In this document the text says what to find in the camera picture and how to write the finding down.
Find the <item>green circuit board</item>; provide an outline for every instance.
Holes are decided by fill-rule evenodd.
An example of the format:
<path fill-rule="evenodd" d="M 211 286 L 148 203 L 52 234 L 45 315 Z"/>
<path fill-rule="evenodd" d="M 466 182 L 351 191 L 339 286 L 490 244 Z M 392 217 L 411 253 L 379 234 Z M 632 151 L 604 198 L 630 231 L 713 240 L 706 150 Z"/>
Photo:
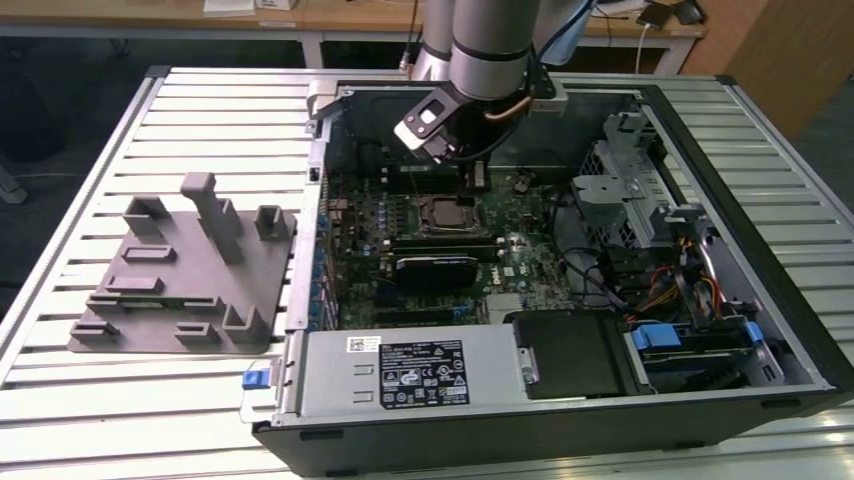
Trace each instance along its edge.
<path fill-rule="evenodd" d="M 486 298 L 515 294 L 523 309 L 571 308 L 570 286 L 558 268 L 546 219 L 554 205 L 550 187 L 532 186 L 514 192 L 515 172 L 491 173 L 491 191 L 475 197 L 483 230 L 502 242 L 498 262 L 480 263 L 474 285 L 442 294 L 396 295 L 396 305 L 378 302 L 395 291 L 391 259 L 383 240 L 416 237 L 422 232 L 419 204 L 426 195 L 394 195 L 382 185 L 359 182 L 339 187 L 346 209 L 332 214 L 335 271 L 340 305 L 339 329 L 379 328 L 378 314 L 454 310 L 454 324 L 488 323 Z"/>

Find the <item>metal bracket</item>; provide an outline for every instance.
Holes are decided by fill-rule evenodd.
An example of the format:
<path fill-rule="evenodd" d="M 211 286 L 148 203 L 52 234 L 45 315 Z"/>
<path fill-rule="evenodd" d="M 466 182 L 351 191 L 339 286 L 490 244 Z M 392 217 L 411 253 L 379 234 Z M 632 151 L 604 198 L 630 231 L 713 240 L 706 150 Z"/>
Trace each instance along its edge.
<path fill-rule="evenodd" d="M 582 175 L 572 179 L 579 201 L 592 204 L 623 203 L 626 199 L 646 198 L 635 179 L 622 180 L 610 175 Z"/>
<path fill-rule="evenodd" d="M 566 111 L 566 104 L 570 101 L 570 96 L 563 88 L 563 83 L 556 80 L 551 80 L 552 92 L 550 97 L 534 97 L 531 102 L 531 112 L 536 113 L 559 113 Z"/>
<path fill-rule="evenodd" d="M 306 108 L 308 118 L 315 122 L 340 110 L 338 99 L 338 80 L 315 80 L 308 84 Z"/>

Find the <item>white sticker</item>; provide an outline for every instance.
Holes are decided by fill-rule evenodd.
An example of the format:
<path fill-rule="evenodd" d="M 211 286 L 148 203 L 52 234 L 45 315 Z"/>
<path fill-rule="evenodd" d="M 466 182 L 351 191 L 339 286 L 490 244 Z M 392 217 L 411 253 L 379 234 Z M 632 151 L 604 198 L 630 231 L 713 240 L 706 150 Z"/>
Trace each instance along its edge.
<path fill-rule="evenodd" d="M 257 25 L 269 28 L 296 28 L 296 23 L 294 22 L 257 22 Z"/>
<path fill-rule="evenodd" d="M 347 353 L 379 352 L 383 337 L 347 337 Z"/>

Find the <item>motherboard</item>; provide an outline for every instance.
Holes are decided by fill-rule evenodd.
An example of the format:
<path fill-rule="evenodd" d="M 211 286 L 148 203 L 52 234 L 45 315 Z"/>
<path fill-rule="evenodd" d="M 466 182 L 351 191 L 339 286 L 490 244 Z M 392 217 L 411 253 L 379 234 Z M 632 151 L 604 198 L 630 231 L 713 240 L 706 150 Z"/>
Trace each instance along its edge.
<path fill-rule="evenodd" d="M 464 198 L 420 171 L 331 177 L 339 329 L 499 323 L 504 311 L 571 308 L 554 186 L 526 170 L 486 175 L 491 188 Z"/>

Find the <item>desk leg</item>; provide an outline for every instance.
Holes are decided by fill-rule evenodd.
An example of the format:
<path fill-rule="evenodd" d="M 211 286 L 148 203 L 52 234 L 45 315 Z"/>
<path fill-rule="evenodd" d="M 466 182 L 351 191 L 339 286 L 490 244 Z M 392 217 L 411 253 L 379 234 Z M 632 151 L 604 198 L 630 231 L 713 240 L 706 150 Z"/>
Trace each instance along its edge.
<path fill-rule="evenodd" d="M 655 75 L 679 75 L 695 41 L 695 38 L 687 37 L 668 39 L 667 51 L 655 67 Z"/>
<path fill-rule="evenodd" d="M 306 68 L 323 68 L 323 43 L 322 32 L 300 32 L 299 41 L 303 44 L 303 56 L 306 57 Z"/>

